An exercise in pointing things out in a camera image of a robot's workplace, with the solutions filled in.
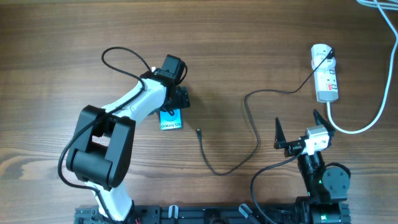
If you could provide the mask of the Galaxy smartphone teal screen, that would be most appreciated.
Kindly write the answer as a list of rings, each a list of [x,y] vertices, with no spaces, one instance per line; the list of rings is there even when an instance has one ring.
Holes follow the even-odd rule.
[[[173,110],[174,114],[171,115],[168,112],[159,112],[160,119],[160,129],[162,131],[171,130],[171,129],[182,129],[182,114],[180,110]]]

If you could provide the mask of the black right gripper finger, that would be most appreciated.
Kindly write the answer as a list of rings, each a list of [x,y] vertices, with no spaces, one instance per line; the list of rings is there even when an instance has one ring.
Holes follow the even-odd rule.
[[[274,139],[274,148],[282,149],[286,147],[286,139],[284,136],[284,132],[279,121],[279,118],[275,118],[275,139]]]
[[[328,131],[328,135],[330,137],[333,137],[335,135],[335,128],[329,122],[327,122],[316,109],[313,110],[313,116],[315,119],[315,123],[317,125],[323,125]]]

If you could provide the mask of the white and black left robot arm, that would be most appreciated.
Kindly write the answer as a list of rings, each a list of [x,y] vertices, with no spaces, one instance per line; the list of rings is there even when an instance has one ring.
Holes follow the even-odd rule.
[[[101,108],[88,105],[80,112],[72,140],[60,157],[67,169],[92,191],[98,212],[94,223],[139,223],[124,178],[131,162],[134,133],[149,115],[178,116],[190,106],[187,89],[180,84],[187,74],[183,60],[166,56],[160,68],[138,76],[137,85],[120,99]]]

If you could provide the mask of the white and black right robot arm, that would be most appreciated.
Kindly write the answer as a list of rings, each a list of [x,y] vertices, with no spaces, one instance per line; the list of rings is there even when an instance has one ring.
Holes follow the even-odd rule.
[[[351,172],[339,163],[326,164],[321,152],[331,146],[335,128],[317,110],[313,111],[315,125],[305,130],[296,141],[285,138],[279,118],[275,119],[275,149],[283,149],[285,157],[298,162],[306,190],[299,197],[304,223],[350,223],[348,199]]]

